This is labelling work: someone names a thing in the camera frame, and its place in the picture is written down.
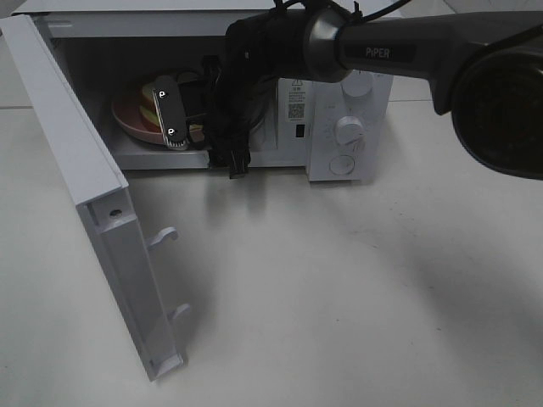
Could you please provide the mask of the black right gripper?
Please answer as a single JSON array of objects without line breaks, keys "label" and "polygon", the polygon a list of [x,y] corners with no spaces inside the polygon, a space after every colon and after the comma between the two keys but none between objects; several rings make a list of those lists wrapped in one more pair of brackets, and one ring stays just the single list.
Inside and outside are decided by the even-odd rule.
[{"label": "black right gripper", "polygon": [[304,56],[309,20],[305,10],[237,20],[227,28],[222,67],[217,55],[201,59],[202,79],[212,89],[205,137],[211,161],[227,166],[230,179],[249,172],[249,117],[257,98],[272,96],[280,78],[311,78]]}]

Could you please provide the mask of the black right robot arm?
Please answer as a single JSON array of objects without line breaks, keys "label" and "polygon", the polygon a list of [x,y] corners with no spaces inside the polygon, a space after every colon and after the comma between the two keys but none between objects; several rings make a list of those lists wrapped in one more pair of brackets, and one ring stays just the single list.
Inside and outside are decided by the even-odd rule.
[{"label": "black right robot arm", "polygon": [[254,117],[279,79],[336,83],[364,70],[425,80],[436,114],[450,114],[487,168],[542,177],[542,13],[497,11],[394,19],[333,1],[277,1],[232,23],[210,91],[210,162],[249,168]]}]

